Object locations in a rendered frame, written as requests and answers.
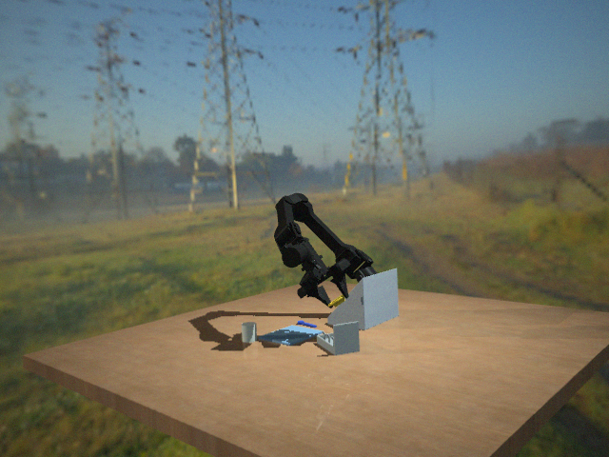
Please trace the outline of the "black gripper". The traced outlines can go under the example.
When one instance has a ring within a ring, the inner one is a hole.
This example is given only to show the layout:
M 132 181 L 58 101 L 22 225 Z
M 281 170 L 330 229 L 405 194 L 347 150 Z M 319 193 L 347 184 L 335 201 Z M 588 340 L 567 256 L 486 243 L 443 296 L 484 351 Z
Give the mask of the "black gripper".
M 330 276 L 333 277 L 333 279 L 330 281 L 332 283 L 334 283 L 338 289 L 340 290 L 340 292 L 343 294 L 343 296 L 347 299 L 348 296 L 348 291 L 347 291 L 347 286 L 346 286 L 346 281 L 345 281 L 345 272 L 346 272 L 346 268 L 349 267 L 351 264 L 348 262 L 348 260 L 346 259 L 342 259 L 339 262 L 337 262 L 336 264 L 334 264 L 332 267 L 326 267 L 326 265 L 324 264 L 324 262 L 322 261 L 323 256 L 322 255 L 318 255 L 318 253 L 316 253 L 315 255 L 313 255 L 312 257 L 310 257 L 309 259 L 307 259 L 305 262 L 302 263 L 302 268 L 301 270 L 304 271 L 308 271 L 312 268 L 312 263 L 318 264 L 326 273 L 325 277 L 321 276 L 321 279 L 318 282 L 318 285 L 320 283 L 322 283 L 324 280 L 326 280 L 327 278 L 329 278 Z M 318 300 L 320 300 L 321 302 L 323 302 L 325 305 L 329 305 L 331 303 L 327 293 L 324 290 L 323 286 L 318 287 L 318 285 L 315 288 L 310 289 L 309 291 L 306 291 L 303 287 L 299 288 L 297 290 L 297 293 L 299 295 L 299 297 L 302 299 L 303 297 L 315 297 Z

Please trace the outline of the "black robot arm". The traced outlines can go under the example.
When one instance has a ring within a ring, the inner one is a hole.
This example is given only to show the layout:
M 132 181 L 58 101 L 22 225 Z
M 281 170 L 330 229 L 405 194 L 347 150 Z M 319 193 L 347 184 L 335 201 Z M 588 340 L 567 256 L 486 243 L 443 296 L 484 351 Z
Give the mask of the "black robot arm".
M 368 255 L 354 246 L 345 244 L 314 214 L 313 207 L 305 195 L 293 193 L 284 196 L 276 204 L 275 209 L 278 215 L 278 227 L 274 238 L 287 267 L 295 268 L 317 253 L 308 242 L 309 239 L 302 236 L 300 226 L 294 222 L 295 220 L 305 223 L 335 253 L 336 263 L 343 258 L 348 260 L 351 265 L 346 268 L 345 273 L 351 279 L 360 282 L 364 277 L 378 274 L 370 266 L 374 262 Z M 311 265 L 312 268 L 306 271 L 300 282 L 306 291 L 315 288 L 321 276 L 326 275 L 318 264 Z M 354 270 L 356 271 L 353 272 Z

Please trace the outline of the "yellow plate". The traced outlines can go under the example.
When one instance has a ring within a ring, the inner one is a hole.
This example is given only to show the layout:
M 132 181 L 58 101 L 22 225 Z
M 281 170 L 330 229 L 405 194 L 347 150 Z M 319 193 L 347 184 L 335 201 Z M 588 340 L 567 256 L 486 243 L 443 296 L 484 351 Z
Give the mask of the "yellow plate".
M 338 298 L 336 298 L 335 300 L 333 300 L 333 301 L 332 301 L 332 302 L 331 302 L 331 303 L 330 303 L 328 306 L 329 306 L 329 307 L 331 307 L 331 306 L 336 307 L 336 306 L 338 306 L 339 304 L 341 304 L 341 303 L 342 303 L 344 300 L 345 300 L 345 299 L 344 299 L 344 296 L 343 296 L 343 295 L 341 295 L 341 296 L 339 296 Z

